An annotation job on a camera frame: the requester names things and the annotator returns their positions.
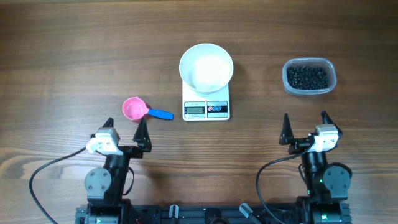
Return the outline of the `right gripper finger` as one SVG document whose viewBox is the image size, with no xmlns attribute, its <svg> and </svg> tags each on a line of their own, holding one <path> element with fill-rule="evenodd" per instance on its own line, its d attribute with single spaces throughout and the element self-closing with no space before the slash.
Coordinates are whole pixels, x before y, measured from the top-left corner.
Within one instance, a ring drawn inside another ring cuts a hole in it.
<svg viewBox="0 0 398 224">
<path fill-rule="evenodd" d="M 290 125 L 289 116 L 286 113 L 284 115 L 284 121 L 283 121 L 282 131 L 281 131 L 280 138 L 279 138 L 279 144 L 280 145 L 288 145 L 288 144 L 292 144 L 293 142 L 294 142 L 294 135 L 293 135 L 292 128 Z"/>
<path fill-rule="evenodd" d="M 342 130 L 332 121 L 332 119 L 329 117 L 326 111 L 321 112 L 321 117 L 322 117 L 322 122 L 323 124 L 333 124 L 335 128 L 337 129 L 338 135 L 342 136 L 343 132 Z"/>
</svg>

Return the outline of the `pink scoop blue handle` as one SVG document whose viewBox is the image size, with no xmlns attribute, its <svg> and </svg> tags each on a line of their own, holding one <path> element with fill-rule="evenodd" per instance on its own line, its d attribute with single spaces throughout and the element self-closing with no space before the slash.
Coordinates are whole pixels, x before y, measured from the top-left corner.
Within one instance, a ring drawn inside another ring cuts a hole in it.
<svg viewBox="0 0 398 224">
<path fill-rule="evenodd" d="M 122 111 L 124 116 L 131 121 L 140 120 L 145 115 L 150 115 L 164 120 L 174 119 L 174 115 L 172 113 L 148 108 L 146 103 L 139 97 L 128 98 L 122 105 Z"/>
</svg>

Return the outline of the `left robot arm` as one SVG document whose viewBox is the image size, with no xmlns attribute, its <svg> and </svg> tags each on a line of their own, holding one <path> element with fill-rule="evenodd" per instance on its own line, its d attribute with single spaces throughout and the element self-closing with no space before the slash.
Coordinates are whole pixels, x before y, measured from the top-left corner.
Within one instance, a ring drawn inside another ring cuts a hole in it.
<svg viewBox="0 0 398 224">
<path fill-rule="evenodd" d="M 124 186 L 128 172 L 132 171 L 130 160 L 141 159 L 143 153 L 152 150 L 146 119 L 141 119 L 136 129 L 133 146 L 119 146 L 119 141 L 113 118 L 91 135 L 86 148 L 90 153 L 104 155 L 106 160 L 103 167 L 89 171 L 85 177 L 88 205 L 76 210 L 75 223 L 142 222 L 131 201 L 123 196 L 129 193 L 124 191 Z"/>
</svg>

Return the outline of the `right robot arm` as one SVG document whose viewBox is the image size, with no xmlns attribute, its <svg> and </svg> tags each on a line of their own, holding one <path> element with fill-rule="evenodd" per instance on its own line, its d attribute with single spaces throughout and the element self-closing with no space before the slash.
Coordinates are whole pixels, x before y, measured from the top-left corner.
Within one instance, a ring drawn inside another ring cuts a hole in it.
<svg viewBox="0 0 398 224">
<path fill-rule="evenodd" d="M 340 163 L 329 163 L 327 152 L 337 148 L 342 130 L 322 111 L 322 124 L 305 138 L 295 138 L 289 117 L 284 115 L 279 144 L 288 145 L 288 153 L 301 157 L 300 175 L 308 195 L 297 198 L 299 223 L 351 223 L 348 199 L 352 170 Z"/>
</svg>

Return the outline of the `white digital kitchen scale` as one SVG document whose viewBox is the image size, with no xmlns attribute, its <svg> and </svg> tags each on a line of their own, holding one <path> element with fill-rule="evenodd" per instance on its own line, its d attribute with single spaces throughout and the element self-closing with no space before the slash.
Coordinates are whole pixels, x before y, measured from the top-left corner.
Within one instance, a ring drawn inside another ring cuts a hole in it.
<svg viewBox="0 0 398 224">
<path fill-rule="evenodd" d="M 230 116 L 229 85 L 214 93 L 201 94 L 182 82 L 182 118 L 184 121 L 227 121 Z"/>
</svg>

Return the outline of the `white ceramic bowl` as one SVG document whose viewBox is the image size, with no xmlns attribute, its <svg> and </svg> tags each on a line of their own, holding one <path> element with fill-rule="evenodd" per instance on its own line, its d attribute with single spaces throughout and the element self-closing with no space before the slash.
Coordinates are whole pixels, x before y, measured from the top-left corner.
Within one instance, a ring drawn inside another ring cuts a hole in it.
<svg viewBox="0 0 398 224">
<path fill-rule="evenodd" d="M 179 62 L 184 84 L 202 95 L 215 93 L 232 79 L 234 63 L 230 54 L 216 44 L 202 43 L 190 47 Z"/>
</svg>

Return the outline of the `black beans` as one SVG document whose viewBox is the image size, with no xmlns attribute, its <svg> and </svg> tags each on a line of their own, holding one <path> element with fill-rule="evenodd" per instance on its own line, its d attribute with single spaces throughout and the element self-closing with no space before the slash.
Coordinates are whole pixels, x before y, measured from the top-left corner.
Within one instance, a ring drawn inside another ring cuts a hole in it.
<svg viewBox="0 0 398 224">
<path fill-rule="evenodd" d="M 288 67 L 287 80 L 292 88 L 299 90 L 320 90 L 328 87 L 329 79 L 321 67 Z"/>
</svg>

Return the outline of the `clear plastic container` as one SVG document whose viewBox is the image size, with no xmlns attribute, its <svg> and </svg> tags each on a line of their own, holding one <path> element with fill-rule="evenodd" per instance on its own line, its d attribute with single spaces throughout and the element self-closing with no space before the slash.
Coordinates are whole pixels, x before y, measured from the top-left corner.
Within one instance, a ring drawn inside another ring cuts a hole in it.
<svg viewBox="0 0 398 224">
<path fill-rule="evenodd" d="M 295 96 L 322 95 L 331 92 L 337 77 L 334 65 L 325 58 L 293 58 L 282 68 L 286 93 Z"/>
</svg>

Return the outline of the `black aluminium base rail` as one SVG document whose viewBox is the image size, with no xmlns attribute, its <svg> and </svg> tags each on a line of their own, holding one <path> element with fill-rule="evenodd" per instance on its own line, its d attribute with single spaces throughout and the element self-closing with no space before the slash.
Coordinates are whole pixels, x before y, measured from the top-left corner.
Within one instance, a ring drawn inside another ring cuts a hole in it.
<svg viewBox="0 0 398 224">
<path fill-rule="evenodd" d="M 347 203 L 307 205 L 305 203 L 274 203 L 272 215 L 262 206 L 185 207 L 171 205 L 138 205 L 127 213 L 112 209 L 77 208 L 75 224 L 84 223 L 339 223 L 353 222 Z"/>
</svg>

